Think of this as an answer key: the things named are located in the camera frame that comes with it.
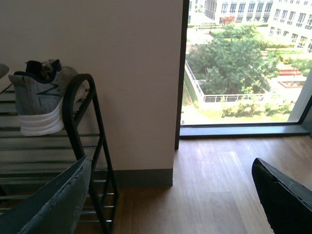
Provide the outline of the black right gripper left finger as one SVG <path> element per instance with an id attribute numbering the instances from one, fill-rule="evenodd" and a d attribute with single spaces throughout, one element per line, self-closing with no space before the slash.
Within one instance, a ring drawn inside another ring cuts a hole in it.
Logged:
<path id="1" fill-rule="evenodd" d="M 91 161 L 84 156 L 0 216 L 2 234 L 72 234 L 86 200 Z"/>

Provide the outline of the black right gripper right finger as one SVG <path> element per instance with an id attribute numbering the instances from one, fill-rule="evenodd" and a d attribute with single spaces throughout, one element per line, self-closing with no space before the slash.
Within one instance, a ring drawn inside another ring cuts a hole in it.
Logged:
<path id="1" fill-rule="evenodd" d="M 252 177 L 275 234 L 312 232 L 312 192 L 266 161 L 256 158 Z"/>

